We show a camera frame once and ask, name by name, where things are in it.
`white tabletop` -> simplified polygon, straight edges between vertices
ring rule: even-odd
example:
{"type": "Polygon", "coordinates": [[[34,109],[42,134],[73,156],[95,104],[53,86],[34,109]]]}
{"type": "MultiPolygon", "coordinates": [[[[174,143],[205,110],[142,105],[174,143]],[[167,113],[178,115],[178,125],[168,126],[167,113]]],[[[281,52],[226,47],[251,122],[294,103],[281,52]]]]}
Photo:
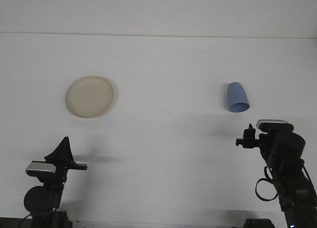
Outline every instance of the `white tabletop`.
{"type": "MultiPolygon", "coordinates": [[[[249,123],[289,121],[306,140],[315,184],[317,40],[0,34],[0,214],[23,217],[40,185],[24,170],[69,136],[76,162],[61,209],[71,220],[237,226],[270,218],[278,201],[257,199],[264,161],[235,146],[249,123]],[[111,79],[111,111],[82,119],[66,108],[78,78],[111,79]],[[225,107],[230,82],[251,107],[225,107]]],[[[263,185],[264,196],[273,195],[263,185]]]]}

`beige plate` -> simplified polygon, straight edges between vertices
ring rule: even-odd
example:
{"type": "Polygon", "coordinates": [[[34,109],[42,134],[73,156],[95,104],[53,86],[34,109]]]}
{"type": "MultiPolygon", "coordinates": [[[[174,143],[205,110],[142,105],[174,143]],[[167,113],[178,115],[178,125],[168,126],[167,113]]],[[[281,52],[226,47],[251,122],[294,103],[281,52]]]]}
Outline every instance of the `beige plate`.
{"type": "Polygon", "coordinates": [[[113,87],[106,78],[86,76],[71,85],[65,100],[71,113],[82,118],[93,118],[107,111],[113,96],[113,87]]]}

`upside-down cup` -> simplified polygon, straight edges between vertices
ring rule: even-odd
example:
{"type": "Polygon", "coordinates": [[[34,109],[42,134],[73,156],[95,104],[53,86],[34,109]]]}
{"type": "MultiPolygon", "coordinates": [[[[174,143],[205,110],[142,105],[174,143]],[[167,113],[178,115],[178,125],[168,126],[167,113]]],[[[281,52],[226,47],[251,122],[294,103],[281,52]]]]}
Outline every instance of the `upside-down cup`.
{"type": "Polygon", "coordinates": [[[240,113],[250,107],[246,92],[239,82],[232,82],[228,85],[227,100],[230,112],[240,113]]]}

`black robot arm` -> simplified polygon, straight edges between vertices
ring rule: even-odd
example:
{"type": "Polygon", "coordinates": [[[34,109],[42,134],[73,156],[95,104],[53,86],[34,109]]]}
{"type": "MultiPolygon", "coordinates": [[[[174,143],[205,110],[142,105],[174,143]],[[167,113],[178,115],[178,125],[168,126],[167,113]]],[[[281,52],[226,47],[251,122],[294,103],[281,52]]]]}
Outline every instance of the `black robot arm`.
{"type": "Polygon", "coordinates": [[[266,178],[262,180],[274,185],[288,227],[316,228],[317,196],[304,167],[304,160],[301,159],[305,140],[293,133],[293,125],[285,121],[259,120],[257,127],[265,134],[260,134],[259,139],[255,139],[256,130],[250,124],[244,130],[243,138],[236,140],[236,145],[260,148],[272,177],[269,178],[265,170],[266,178]]]}
{"type": "Polygon", "coordinates": [[[37,177],[43,183],[43,186],[30,189],[24,197],[24,206],[32,216],[31,227],[70,228],[67,214],[56,210],[60,205],[68,170],[86,170],[87,165],[75,163],[68,137],[64,137],[58,147],[44,158],[45,161],[32,161],[26,169],[27,175],[37,177]]]}

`black cable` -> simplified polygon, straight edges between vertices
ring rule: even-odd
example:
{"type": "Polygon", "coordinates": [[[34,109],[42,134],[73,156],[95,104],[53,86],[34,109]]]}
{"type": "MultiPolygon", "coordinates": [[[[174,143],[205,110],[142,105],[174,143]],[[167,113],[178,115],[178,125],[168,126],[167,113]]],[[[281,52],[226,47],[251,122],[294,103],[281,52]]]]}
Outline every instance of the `black cable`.
{"type": "Polygon", "coordinates": [[[311,177],[309,177],[309,174],[308,174],[308,172],[307,172],[305,166],[303,166],[303,169],[304,169],[305,174],[306,174],[306,176],[307,176],[307,178],[308,178],[308,181],[309,181],[311,184],[313,184],[313,182],[312,182],[312,180],[311,180],[311,177]]]}
{"type": "Polygon", "coordinates": [[[21,228],[22,223],[23,223],[24,220],[27,219],[29,216],[31,216],[31,214],[30,214],[30,215],[27,215],[25,218],[23,218],[23,219],[21,220],[21,222],[20,222],[18,228],[21,228]]]}
{"type": "Polygon", "coordinates": [[[268,176],[267,166],[264,167],[264,174],[265,174],[265,178],[259,179],[259,180],[257,181],[256,189],[255,189],[255,191],[256,191],[256,196],[257,196],[260,200],[262,200],[262,201],[264,201],[264,202],[273,201],[274,199],[276,199],[276,198],[278,197],[278,193],[276,193],[276,195],[275,195],[273,198],[271,198],[271,199],[263,198],[263,197],[261,197],[261,196],[259,195],[259,193],[258,193],[258,184],[259,184],[259,182],[265,181],[265,182],[268,182],[268,183],[270,183],[270,184],[273,184],[273,180],[268,176]]]}

